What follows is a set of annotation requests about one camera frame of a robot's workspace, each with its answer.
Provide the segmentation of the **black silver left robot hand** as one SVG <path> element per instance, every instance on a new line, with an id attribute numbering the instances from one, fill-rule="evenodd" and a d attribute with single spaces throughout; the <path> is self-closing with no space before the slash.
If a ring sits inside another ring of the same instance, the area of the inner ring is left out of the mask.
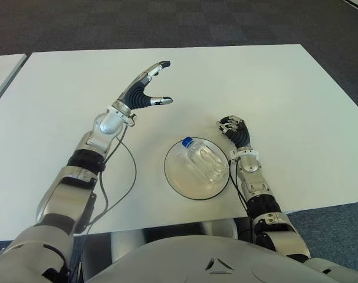
<path id="1" fill-rule="evenodd" d="M 173 99 L 170 97 L 151 97 L 144 93 L 146 86 L 151 82 L 152 78 L 169 66 L 170 61 L 160 61 L 145 69 L 128 85 L 117 100 L 130 110 L 172 103 Z"/>

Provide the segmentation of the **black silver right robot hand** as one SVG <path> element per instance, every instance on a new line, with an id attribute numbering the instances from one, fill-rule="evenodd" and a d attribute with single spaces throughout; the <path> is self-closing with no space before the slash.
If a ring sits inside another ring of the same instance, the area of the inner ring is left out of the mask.
<path id="1" fill-rule="evenodd" d="M 242 118 L 235 115 L 226 116 L 217 121 L 216 126 L 234 144 L 236 149 L 250 146 L 249 131 Z"/>

